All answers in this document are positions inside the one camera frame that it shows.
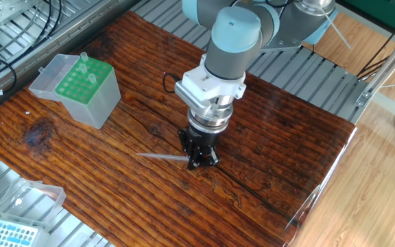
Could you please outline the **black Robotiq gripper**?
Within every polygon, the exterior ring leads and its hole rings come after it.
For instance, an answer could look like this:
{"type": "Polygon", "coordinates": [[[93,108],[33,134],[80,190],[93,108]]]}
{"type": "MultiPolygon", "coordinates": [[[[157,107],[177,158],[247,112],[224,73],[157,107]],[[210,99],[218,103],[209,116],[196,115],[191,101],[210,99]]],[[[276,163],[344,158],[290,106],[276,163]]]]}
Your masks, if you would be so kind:
{"type": "Polygon", "coordinates": [[[187,163],[188,170],[194,170],[196,168],[195,160],[199,154],[198,147],[202,148],[200,161],[202,167],[215,166],[221,161],[215,149],[219,136],[220,133],[202,132],[191,124],[178,131],[178,138],[182,149],[189,158],[187,163]]]}

